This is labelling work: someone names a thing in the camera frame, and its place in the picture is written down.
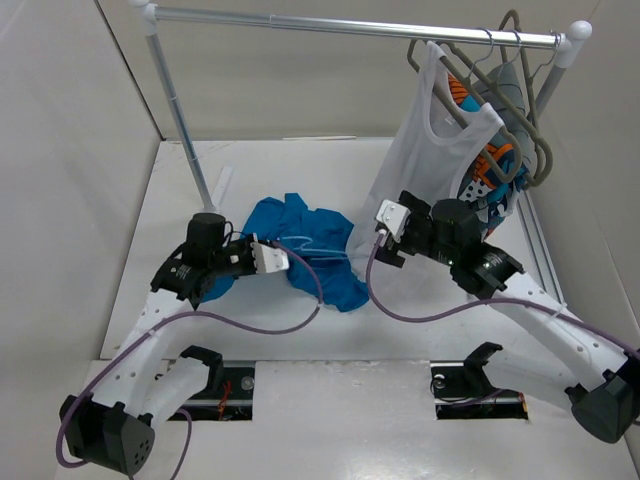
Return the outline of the orange blue patterned garment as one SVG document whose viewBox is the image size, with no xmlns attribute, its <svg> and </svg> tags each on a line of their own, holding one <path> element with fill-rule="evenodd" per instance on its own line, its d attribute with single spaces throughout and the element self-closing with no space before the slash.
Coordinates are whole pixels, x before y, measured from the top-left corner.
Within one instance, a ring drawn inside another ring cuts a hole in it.
<svg viewBox="0 0 640 480">
<path fill-rule="evenodd" d="M 492 137 L 486 144 L 486 150 L 505 171 L 515 164 L 514 147 L 501 133 Z M 484 227 L 484 237 L 490 236 L 513 212 L 522 191 L 525 173 L 526 168 L 522 166 L 511 182 L 504 183 L 498 179 L 482 154 L 468 167 L 458 190 L 458 198 L 474 208 Z"/>
</svg>

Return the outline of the grey garment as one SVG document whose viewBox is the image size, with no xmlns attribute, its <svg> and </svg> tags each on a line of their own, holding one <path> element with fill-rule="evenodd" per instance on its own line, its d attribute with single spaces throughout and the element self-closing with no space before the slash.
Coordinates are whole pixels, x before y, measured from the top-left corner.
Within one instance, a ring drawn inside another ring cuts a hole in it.
<svg viewBox="0 0 640 480">
<path fill-rule="evenodd" d="M 487 73 L 486 76 L 490 80 L 496 81 L 500 92 L 511 102 L 520 114 L 525 115 L 526 110 L 523 91 L 514 65 L 510 64 L 504 67 L 497 66 Z M 504 105 L 504 102 L 492 93 L 484 83 L 477 80 L 473 84 L 473 87 L 483 100 L 489 102 L 496 113 L 502 118 L 506 129 L 515 137 L 521 147 L 523 165 L 528 170 L 531 170 L 534 167 L 535 158 L 532 150 L 532 142 L 530 141 L 527 131 L 515 115 Z"/>
</svg>

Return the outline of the white mesh tank top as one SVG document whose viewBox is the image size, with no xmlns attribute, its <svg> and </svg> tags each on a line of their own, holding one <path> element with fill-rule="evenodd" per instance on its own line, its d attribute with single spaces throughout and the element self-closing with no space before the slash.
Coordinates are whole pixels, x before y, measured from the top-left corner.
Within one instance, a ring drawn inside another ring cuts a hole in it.
<svg viewBox="0 0 640 480">
<path fill-rule="evenodd" d="M 383 200 L 406 190 L 432 205 L 458 194 L 461 181 L 481 149 L 504 126 L 487 103 L 465 111 L 448 85 L 447 55 L 429 42 L 420 62 L 417 93 L 378 171 L 346 245 L 361 260 L 375 239 L 375 215 Z"/>
</svg>

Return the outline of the light blue wire hanger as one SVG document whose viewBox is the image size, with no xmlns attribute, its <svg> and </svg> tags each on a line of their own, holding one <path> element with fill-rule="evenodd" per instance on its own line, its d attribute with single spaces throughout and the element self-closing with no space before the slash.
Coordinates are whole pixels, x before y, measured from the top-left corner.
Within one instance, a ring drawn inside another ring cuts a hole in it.
<svg viewBox="0 0 640 480">
<path fill-rule="evenodd" d="M 278 237 L 272 243 L 287 254 L 293 252 L 302 259 L 317 261 L 346 261 L 348 255 L 344 250 L 337 250 L 321 245 L 316 239 L 308 236 Z"/>
</svg>

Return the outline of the silver clothes rack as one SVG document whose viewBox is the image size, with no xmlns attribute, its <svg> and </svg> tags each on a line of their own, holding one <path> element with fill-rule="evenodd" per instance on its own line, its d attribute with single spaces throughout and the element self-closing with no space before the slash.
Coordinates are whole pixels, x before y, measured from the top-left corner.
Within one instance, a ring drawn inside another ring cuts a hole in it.
<svg viewBox="0 0 640 480">
<path fill-rule="evenodd" d="M 169 8 L 160 7 L 151 1 L 130 1 L 128 5 L 134 12 L 144 32 L 148 50 L 177 128 L 179 140 L 186 154 L 187 163 L 197 191 L 204 208 L 208 211 L 215 210 L 216 204 L 211 198 L 198 156 L 195 153 L 189 128 L 159 41 L 158 23 L 162 20 L 247 26 L 273 30 L 444 41 L 489 45 L 491 47 L 514 47 L 519 50 L 525 48 L 549 50 L 554 53 L 554 57 L 551 60 L 553 67 L 539 95 L 538 105 L 541 109 L 546 106 L 564 71 L 575 62 L 580 50 L 585 42 L 591 38 L 593 32 L 592 25 L 587 21 L 572 23 L 565 33 L 536 34 L 519 33 L 515 30 L 485 30 L 481 28 L 438 27 L 277 14 Z"/>
</svg>

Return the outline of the white plastic strip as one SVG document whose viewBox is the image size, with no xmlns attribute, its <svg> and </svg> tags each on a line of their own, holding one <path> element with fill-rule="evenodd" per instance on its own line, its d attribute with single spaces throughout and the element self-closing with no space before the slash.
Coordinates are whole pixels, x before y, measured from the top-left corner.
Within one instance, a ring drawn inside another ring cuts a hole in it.
<svg viewBox="0 0 640 480">
<path fill-rule="evenodd" d="M 212 201 L 218 207 L 220 207 L 224 201 L 226 192 L 231 184 L 233 173 L 234 168 L 231 165 L 225 165 L 220 172 L 213 193 L 211 194 Z"/>
</svg>

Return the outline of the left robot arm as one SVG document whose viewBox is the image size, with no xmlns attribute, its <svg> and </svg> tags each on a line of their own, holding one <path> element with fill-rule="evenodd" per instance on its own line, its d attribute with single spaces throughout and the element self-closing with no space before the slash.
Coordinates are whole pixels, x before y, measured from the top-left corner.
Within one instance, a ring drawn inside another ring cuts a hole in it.
<svg viewBox="0 0 640 480">
<path fill-rule="evenodd" d="M 227 233 L 228 224 L 216 213 L 191 218 L 185 240 L 154 274 L 146 304 L 116 356 L 64 401 L 56 439 L 61 466 L 94 464 L 134 478 L 149 458 L 157 428 L 192 396 L 220 390 L 222 356 L 205 347 L 189 344 L 168 372 L 157 369 L 182 326 L 211 318 L 200 306 L 219 281 L 289 266 L 286 253 L 254 233 Z"/>
</svg>

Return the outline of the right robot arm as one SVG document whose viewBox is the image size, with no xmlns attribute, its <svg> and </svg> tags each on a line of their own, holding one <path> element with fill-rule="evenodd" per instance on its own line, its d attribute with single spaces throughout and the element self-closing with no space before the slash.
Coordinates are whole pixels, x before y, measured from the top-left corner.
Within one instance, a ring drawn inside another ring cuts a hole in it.
<svg viewBox="0 0 640 480">
<path fill-rule="evenodd" d="M 639 419 L 639 351 L 592 327 L 555 301 L 504 250 L 484 241 L 472 207 L 458 199 L 433 206 L 404 191 L 381 202 L 377 238 L 369 256 L 400 268 L 405 255 L 422 255 L 448 267 L 472 302 L 441 313 L 447 318 L 486 305 L 514 321 L 553 354 L 549 365 L 485 342 L 456 361 L 462 393 L 443 398 L 462 407 L 499 390 L 528 393 L 569 411 L 595 438 L 618 442 Z"/>
</svg>

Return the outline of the aluminium rail right side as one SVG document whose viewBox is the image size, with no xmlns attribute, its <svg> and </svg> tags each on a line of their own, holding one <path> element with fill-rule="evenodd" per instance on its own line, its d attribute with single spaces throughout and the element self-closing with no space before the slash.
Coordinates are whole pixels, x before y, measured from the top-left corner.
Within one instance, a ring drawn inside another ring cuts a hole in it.
<svg viewBox="0 0 640 480">
<path fill-rule="evenodd" d="M 519 198 L 517 210 L 534 264 L 533 275 L 551 297 L 559 303 L 564 303 L 565 298 L 559 277 L 554 268 L 533 199 L 528 192 L 523 193 Z"/>
</svg>

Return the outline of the grey velvet hanger middle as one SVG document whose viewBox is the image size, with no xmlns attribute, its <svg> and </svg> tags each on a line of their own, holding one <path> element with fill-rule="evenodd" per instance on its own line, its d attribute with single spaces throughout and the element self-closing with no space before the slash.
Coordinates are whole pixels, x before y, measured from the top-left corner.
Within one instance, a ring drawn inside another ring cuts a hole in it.
<svg viewBox="0 0 640 480">
<path fill-rule="evenodd" d="M 513 37 L 513 40 L 516 42 L 515 49 L 517 50 L 516 55 L 512 60 L 508 60 L 506 63 L 501 63 L 499 66 L 506 66 L 512 64 L 517 58 L 519 58 L 519 50 L 520 47 L 524 47 L 524 34 L 515 33 L 515 30 L 503 30 L 500 33 L 508 33 Z M 484 83 L 488 89 L 494 93 L 500 100 L 504 102 L 504 105 L 515 115 L 517 120 L 521 123 L 524 129 L 527 131 L 530 137 L 530 141 L 532 142 L 532 150 L 535 158 L 534 167 L 531 170 L 528 170 L 524 174 L 524 189 L 530 189 L 534 187 L 540 186 L 543 181 L 548 177 L 553 167 L 553 153 L 551 147 L 548 142 L 540 135 L 538 128 L 534 127 L 529 120 L 527 119 L 527 115 L 522 115 L 519 111 L 511 104 L 511 102 L 500 92 L 498 83 L 496 81 L 490 80 L 486 74 L 477 67 L 477 63 L 479 60 L 472 61 L 458 46 L 456 46 L 452 42 L 446 42 L 449 51 L 457 57 L 462 63 L 469 69 L 469 75 L 475 76 L 478 80 Z M 524 166 L 522 162 L 522 152 L 521 147 L 515 137 L 506 129 L 506 127 L 501 127 L 499 130 L 506 140 L 512 143 L 516 155 L 515 164 L 512 170 L 509 170 L 505 173 L 502 168 L 500 168 L 493 157 L 490 156 L 486 149 L 481 151 L 482 155 L 486 156 L 486 159 L 491 166 L 491 169 L 495 172 L 496 176 L 499 180 L 504 183 L 508 183 L 514 179 L 517 175 L 519 169 Z"/>
</svg>

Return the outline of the grey velvet hanger rear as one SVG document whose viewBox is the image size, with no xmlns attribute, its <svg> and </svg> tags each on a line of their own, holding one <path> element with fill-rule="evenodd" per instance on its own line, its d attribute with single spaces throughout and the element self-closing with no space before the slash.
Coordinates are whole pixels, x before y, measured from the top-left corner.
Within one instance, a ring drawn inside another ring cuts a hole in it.
<svg viewBox="0 0 640 480">
<path fill-rule="evenodd" d="M 510 9 L 503 16 L 498 29 L 500 31 L 505 30 L 505 27 L 508 21 L 511 20 L 515 33 L 521 33 L 521 21 L 520 15 L 517 10 Z M 529 113 L 527 115 L 527 119 L 529 122 L 536 128 L 539 125 L 539 119 L 541 114 L 546 109 L 549 100 L 552 96 L 552 90 L 557 87 L 559 83 L 559 79 L 562 77 L 563 70 L 556 71 L 555 60 L 558 55 L 559 45 L 561 43 L 561 35 L 560 33 L 551 30 L 549 35 L 554 37 L 554 48 L 552 56 L 546 63 L 540 63 L 535 70 L 532 71 L 530 62 L 528 59 L 527 51 L 524 47 L 520 47 L 519 50 L 519 58 L 521 59 L 522 72 L 524 77 L 524 83 L 526 88 L 527 99 L 529 101 Z M 500 55 L 503 63 L 507 62 L 507 50 L 506 47 L 500 47 Z M 535 78 L 540 72 L 542 68 L 547 66 L 551 66 L 551 70 L 549 71 L 548 78 L 543 83 L 537 95 L 534 95 L 534 83 Z"/>
</svg>

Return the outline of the blue t shirt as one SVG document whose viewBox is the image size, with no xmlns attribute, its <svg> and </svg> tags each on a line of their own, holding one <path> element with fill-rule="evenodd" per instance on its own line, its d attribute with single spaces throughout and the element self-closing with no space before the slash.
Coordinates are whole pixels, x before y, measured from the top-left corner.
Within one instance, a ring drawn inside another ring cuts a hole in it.
<svg viewBox="0 0 640 480">
<path fill-rule="evenodd" d="M 317 293 L 314 277 L 324 303 L 342 313 L 365 305 L 369 294 L 365 283 L 353 273 L 346 253 L 353 223 L 341 213 L 324 208 L 310 209 L 297 193 L 282 200 L 267 197 L 252 210 L 239 238 L 255 234 L 260 240 L 275 241 L 300 256 L 314 272 L 293 261 L 286 272 L 289 283 L 311 295 Z"/>
</svg>

